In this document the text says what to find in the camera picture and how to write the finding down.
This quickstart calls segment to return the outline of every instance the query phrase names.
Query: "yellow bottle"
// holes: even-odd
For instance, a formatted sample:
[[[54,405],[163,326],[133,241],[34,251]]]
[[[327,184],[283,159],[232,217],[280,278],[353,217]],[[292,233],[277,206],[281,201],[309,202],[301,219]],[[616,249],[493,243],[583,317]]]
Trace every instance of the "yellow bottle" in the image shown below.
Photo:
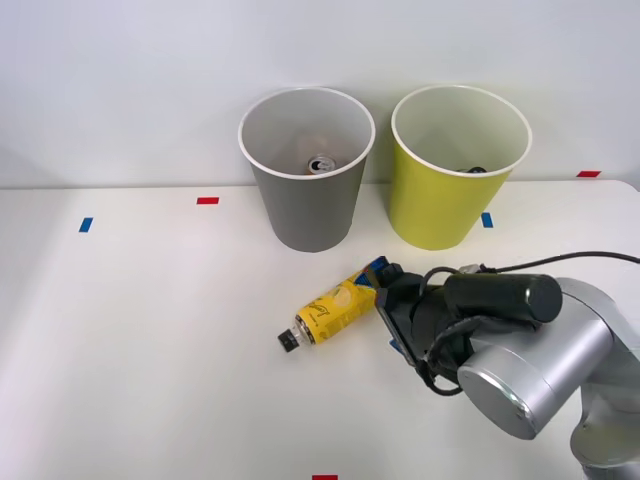
[[[302,307],[294,318],[293,326],[278,335],[285,351],[290,352],[301,344],[322,343],[371,310],[376,291],[364,272],[367,269],[378,271],[388,264],[385,257],[378,257],[334,289]]]

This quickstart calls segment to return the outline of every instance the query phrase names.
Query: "white wall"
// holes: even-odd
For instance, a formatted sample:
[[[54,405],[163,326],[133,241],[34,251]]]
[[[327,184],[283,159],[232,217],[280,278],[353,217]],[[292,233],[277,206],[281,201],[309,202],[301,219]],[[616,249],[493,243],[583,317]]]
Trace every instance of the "white wall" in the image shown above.
[[[534,129],[518,178],[640,186],[634,0],[5,0],[0,186],[248,184],[249,104],[283,86],[360,98],[381,129],[430,83],[484,86]]]

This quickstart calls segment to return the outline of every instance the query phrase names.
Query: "gray cup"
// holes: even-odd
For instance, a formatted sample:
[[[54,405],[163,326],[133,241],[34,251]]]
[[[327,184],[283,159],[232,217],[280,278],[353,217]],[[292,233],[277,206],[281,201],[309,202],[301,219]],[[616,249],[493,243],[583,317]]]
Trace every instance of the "gray cup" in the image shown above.
[[[356,99],[328,88],[296,88],[254,105],[238,131],[271,226],[303,252],[347,235],[375,125]]]

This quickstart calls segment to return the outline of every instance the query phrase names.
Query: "can label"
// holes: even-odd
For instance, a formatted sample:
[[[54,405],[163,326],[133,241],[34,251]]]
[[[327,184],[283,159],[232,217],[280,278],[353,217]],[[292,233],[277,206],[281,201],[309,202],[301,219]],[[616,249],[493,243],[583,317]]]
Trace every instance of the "can label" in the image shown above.
[[[361,274],[362,270],[298,312],[314,343],[324,342],[373,308],[376,291],[357,282]]]

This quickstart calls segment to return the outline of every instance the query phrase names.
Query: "black bottle cap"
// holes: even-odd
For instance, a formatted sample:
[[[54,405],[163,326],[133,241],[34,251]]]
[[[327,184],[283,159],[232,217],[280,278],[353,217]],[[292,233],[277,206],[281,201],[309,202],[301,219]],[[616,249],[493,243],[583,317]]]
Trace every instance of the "black bottle cap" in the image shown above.
[[[280,344],[284,348],[285,352],[290,352],[300,346],[291,330],[286,330],[278,335],[278,340],[280,340]]]

